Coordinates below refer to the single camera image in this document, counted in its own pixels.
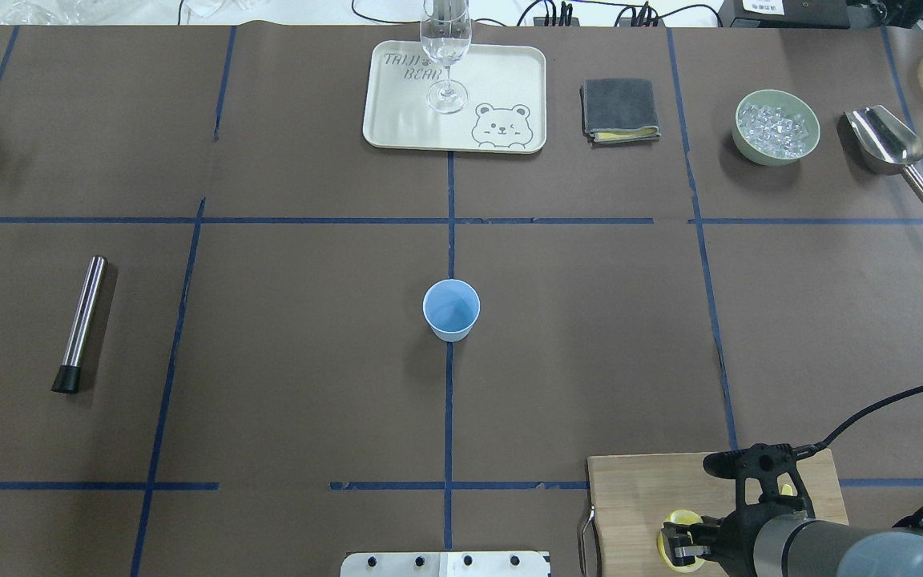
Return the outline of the yellow lemon half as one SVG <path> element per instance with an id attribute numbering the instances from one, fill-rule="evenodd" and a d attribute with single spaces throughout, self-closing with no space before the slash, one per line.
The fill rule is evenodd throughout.
<path id="1" fill-rule="evenodd" d="M 681 525 L 692 525 L 692 523 L 701 523 L 703 519 L 702 519 L 702 516 L 700 516 L 699 514 L 696 514 L 696 512 L 692 510 L 676 509 L 672 511 L 666 517 L 666 519 L 664 519 L 664 521 L 666 521 L 667 523 L 681 523 Z M 673 572 L 680 573 L 680 574 L 690 574 L 690 573 L 698 571 L 699 569 L 702 569 L 702 567 L 706 563 L 704 559 L 700 559 L 699 556 L 696 556 L 695 559 L 693 559 L 693 561 L 689 563 L 689 565 L 676 566 L 671 561 L 670 556 L 667 555 L 666 549 L 664 549 L 664 544 L 666 543 L 667 541 L 666 539 L 664 539 L 663 534 L 660 532 L 657 533 L 657 537 L 656 537 L 657 554 L 659 554 L 660 558 L 662 559 L 664 563 L 664 566 L 666 566 L 667 569 Z"/>

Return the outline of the light blue plastic cup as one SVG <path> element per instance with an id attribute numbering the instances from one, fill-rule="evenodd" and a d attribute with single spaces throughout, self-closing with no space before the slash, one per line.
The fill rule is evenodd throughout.
<path id="1" fill-rule="evenodd" d="M 426 324 L 440 340 L 458 342 L 478 321 L 481 302 L 475 288 L 462 279 L 443 279 L 426 289 L 421 303 Z"/>

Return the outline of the wooden cutting board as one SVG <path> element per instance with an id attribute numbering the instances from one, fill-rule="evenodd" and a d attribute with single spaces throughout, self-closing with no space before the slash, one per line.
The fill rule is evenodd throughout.
<path id="1" fill-rule="evenodd" d="M 590 501 L 604 576 L 723 576 L 718 563 L 680 574 L 657 554 L 656 537 L 676 509 L 730 514 L 734 482 L 703 470 L 704 453 L 587 458 Z"/>

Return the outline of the green bowl of ice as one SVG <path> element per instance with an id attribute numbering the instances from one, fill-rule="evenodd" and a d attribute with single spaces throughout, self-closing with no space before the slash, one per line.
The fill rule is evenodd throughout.
<path id="1" fill-rule="evenodd" d="M 813 153 L 820 142 L 816 113 L 798 96 L 780 89 L 758 89 L 734 109 L 734 146 L 762 167 L 784 167 Z"/>

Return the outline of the steel ice scoop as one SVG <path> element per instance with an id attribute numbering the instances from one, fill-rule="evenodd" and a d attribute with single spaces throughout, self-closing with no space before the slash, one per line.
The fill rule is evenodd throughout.
<path id="1" fill-rule="evenodd" d="M 923 175 L 918 167 L 923 142 L 916 132 L 882 105 L 845 111 L 844 119 L 869 170 L 901 176 L 923 205 Z"/>

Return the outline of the grey folded cloth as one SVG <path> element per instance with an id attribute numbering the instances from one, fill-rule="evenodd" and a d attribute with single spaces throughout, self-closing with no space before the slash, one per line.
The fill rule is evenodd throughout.
<path id="1" fill-rule="evenodd" d="M 595 145 L 657 141 L 655 88 L 646 78 L 590 78 L 580 87 L 583 134 Z"/>

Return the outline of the cream bear tray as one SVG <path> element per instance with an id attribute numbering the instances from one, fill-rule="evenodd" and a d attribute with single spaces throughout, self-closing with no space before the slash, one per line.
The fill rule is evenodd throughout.
<path id="1" fill-rule="evenodd" d="M 375 147 L 532 154 L 548 136 L 546 56 L 523 45 L 473 44 L 452 67 L 419 42 L 389 40 L 371 52 L 362 134 Z"/>

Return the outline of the clear wine glass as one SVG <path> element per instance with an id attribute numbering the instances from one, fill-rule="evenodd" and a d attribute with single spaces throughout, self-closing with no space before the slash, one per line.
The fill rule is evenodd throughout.
<path id="1" fill-rule="evenodd" d="M 466 104 L 465 85 L 452 78 L 452 66 L 468 54 L 472 41 L 469 1 L 424 1 L 420 40 L 425 55 L 442 69 L 426 94 L 426 102 L 439 114 L 458 113 Z"/>

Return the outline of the steel muddler black tip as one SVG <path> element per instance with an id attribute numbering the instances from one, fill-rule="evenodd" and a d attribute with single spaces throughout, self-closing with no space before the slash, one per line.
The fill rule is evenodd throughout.
<path id="1" fill-rule="evenodd" d="M 82 361 L 106 272 L 107 258 L 100 255 L 92 256 L 82 281 L 66 348 L 51 387 L 52 392 L 75 394 L 79 391 Z"/>

